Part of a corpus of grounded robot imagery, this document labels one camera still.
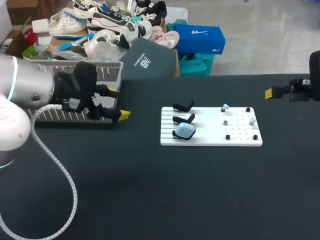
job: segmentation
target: black tablecloth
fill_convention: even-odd
[[[265,100],[265,90],[308,75],[124,81],[130,120],[100,127],[38,127],[78,190],[59,240],[318,240],[320,102]],[[161,108],[253,107],[262,147],[160,145]],[[70,186],[33,141],[0,175],[0,212],[26,238],[55,233]],[[9,239],[0,231],[0,239]]]

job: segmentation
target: gray wire basket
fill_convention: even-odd
[[[54,75],[57,72],[72,73],[78,64],[78,61],[65,60],[33,60],[34,64],[44,65],[43,71],[51,71]],[[123,62],[90,62],[96,66],[97,84],[106,84],[108,88],[115,89],[120,92],[121,72]],[[106,108],[114,108],[117,99],[112,97],[102,97],[99,94],[94,95],[93,99],[96,105],[102,104]],[[31,117],[37,110],[25,109],[25,112]],[[40,122],[63,122],[63,123],[111,123],[111,119],[101,117],[100,120],[90,120],[87,118],[86,112],[65,112],[62,110],[48,110],[41,114],[38,118]]]

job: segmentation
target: shoe box lid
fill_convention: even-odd
[[[226,39],[218,26],[175,24],[174,30],[180,35],[179,53],[221,55],[224,51]]]
[[[142,37],[120,60],[121,79],[172,77],[177,70],[176,52]]]

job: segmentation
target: white pegboard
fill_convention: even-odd
[[[221,112],[221,107],[193,107],[188,113],[174,111],[172,107],[161,110],[160,142],[164,146],[228,146],[228,147],[260,147],[263,143],[258,120],[251,126],[251,118],[256,118],[255,110],[251,107],[230,107]],[[174,116],[188,119],[195,114],[191,123],[195,127],[195,134],[190,140],[177,139],[172,135],[177,124]]]

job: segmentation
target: gray floor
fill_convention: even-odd
[[[320,3],[304,0],[165,0],[189,24],[220,26],[226,38],[212,75],[309,73],[320,50]]]

